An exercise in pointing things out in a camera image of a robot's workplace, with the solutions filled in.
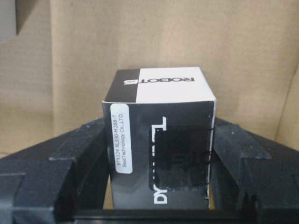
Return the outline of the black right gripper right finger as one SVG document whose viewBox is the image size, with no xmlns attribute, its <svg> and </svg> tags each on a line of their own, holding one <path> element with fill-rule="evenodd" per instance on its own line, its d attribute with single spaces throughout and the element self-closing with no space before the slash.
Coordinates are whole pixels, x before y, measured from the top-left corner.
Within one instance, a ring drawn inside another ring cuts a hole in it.
<svg viewBox="0 0 299 224">
<path fill-rule="evenodd" d="M 260 224 L 296 224 L 299 153 L 216 119 L 211 188 L 218 210 L 237 210 Z"/>
</svg>

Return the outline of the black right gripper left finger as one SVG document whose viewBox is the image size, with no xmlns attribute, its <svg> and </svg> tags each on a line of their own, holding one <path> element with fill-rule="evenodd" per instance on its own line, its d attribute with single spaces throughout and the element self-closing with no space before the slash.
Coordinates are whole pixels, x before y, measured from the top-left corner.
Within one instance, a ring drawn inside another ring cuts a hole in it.
<svg viewBox="0 0 299 224">
<path fill-rule="evenodd" d="M 0 160 L 3 224 L 70 222 L 102 209 L 108 180 L 104 120 L 96 119 Z"/>
</svg>

